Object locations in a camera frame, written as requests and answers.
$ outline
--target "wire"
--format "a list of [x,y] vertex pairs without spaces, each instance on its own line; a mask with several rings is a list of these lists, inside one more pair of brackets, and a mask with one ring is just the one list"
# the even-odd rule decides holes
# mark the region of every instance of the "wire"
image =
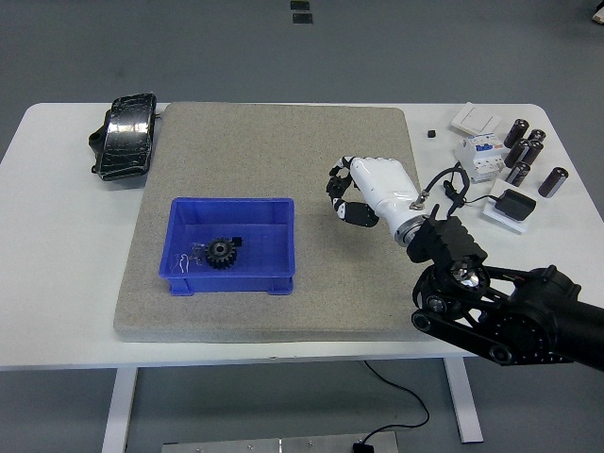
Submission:
[[429,193],[432,190],[432,187],[434,187],[434,184],[436,184],[443,176],[448,175],[449,173],[451,175],[455,173],[459,173],[461,175],[461,180],[463,181],[463,189],[461,189],[455,199],[453,199],[453,204],[451,205],[451,208],[449,208],[449,211],[446,213],[447,219],[451,217],[451,215],[453,214],[453,212],[455,212],[457,208],[463,206],[463,199],[467,194],[468,190],[470,189],[470,177],[468,176],[466,171],[463,170],[461,165],[458,164],[459,163],[456,163],[454,167],[443,170],[441,173],[435,176],[424,189],[424,192]]
[[182,255],[180,255],[180,262],[178,263],[178,265],[180,266],[180,272],[182,274],[185,273],[185,270],[182,268],[182,261],[184,259],[187,259],[187,271],[186,272],[189,272],[189,257],[186,254],[183,253]]
[[383,377],[380,373],[378,373],[376,370],[374,370],[367,361],[363,361],[363,362],[365,363],[365,365],[367,365],[367,368],[369,368],[371,370],[371,372],[379,378],[379,380],[381,380],[382,382],[387,383],[388,385],[392,385],[393,387],[395,387],[398,390],[402,390],[403,392],[407,392],[408,394],[411,394],[415,399],[417,399],[417,401],[419,401],[419,404],[424,409],[424,412],[426,413],[426,419],[423,422],[418,423],[416,425],[403,425],[403,424],[396,423],[396,424],[386,425],[386,426],[380,427],[378,429],[374,429],[373,431],[371,431],[369,434],[367,434],[365,436],[365,438],[361,442],[362,444],[365,444],[369,440],[369,438],[371,436],[373,436],[374,434],[378,434],[379,432],[384,431],[386,429],[390,429],[390,428],[420,428],[420,427],[422,427],[423,425],[425,425],[430,420],[430,412],[429,412],[428,408],[426,407],[426,404],[424,403],[424,401],[422,400],[422,398],[420,398],[415,392],[409,390],[408,388],[403,387],[402,385],[395,384],[394,382],[391,382],[387,378]]
[[[461,162],[459,162],[459,161],[455,162],[455,165],[453,165],[453,168],[461,168]],[[451,178],[449,179],[449,182],[453,182],[454,176],[455,176],[455,174],[451,173]]]
[[479,196],[476,200],[472,200],[472,201],[463,200],[463,204],[464,205],[469,205],[470,203],[475,203],[475,202],[477,202],[479,200],[482,200],[483,198],[491,198],[494,201],[499,201],[499,198],[497,196],[494,196],[494,195],[483,195],[483,196]]

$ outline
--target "gray floor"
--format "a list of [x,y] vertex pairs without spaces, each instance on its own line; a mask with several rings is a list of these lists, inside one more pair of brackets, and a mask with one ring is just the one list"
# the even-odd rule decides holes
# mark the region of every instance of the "gray floor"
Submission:
[[[310,0],[314,25],[292,25],[285,0],[0,1],[0,157],[33,104],[142,91],[162,102],[533,103],[602,214],[596,3]],[[460,444],[440,361],[376,366],[432,412],[427,426],[398,433],[401,452],[604,449],[604,375],[584,366],[468,360],[482,445]],[[0,373],[0,451],[100,451],[113,376]],[[369,431],[419,416],[356,362],[148,369],[128,452]]]

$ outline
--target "black connector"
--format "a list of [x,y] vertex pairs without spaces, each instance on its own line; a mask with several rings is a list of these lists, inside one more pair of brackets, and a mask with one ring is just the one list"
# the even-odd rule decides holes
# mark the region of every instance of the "black connector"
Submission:
[[352,453],[375,453],[374,446],[357,442],[352,444]]
[[447,196],[447,198],[455,201],[459,194],[453,187],[453,183],[451,181],[445,180],[443,182],[443,187],[445,188],[445,195]]

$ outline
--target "metal plate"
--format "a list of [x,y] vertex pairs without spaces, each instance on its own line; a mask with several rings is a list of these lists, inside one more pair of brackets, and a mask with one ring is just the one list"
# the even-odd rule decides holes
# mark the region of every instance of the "metal plate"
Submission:
[[[209,442],[201,444],[164,445],[161,453],[350,453],[352,444],[366,434],[337,436],[290,437],[247,441]],[[394,432],[380,432],[368,444],[379,453],[398,453]]]

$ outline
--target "black gear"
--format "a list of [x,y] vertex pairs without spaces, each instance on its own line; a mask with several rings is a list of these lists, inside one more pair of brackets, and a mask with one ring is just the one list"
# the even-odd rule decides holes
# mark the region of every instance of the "black gear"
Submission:
[[235,243],[227,238],[217,238],[206,247],[206,260],[214,269],[227,269],[237,259]]

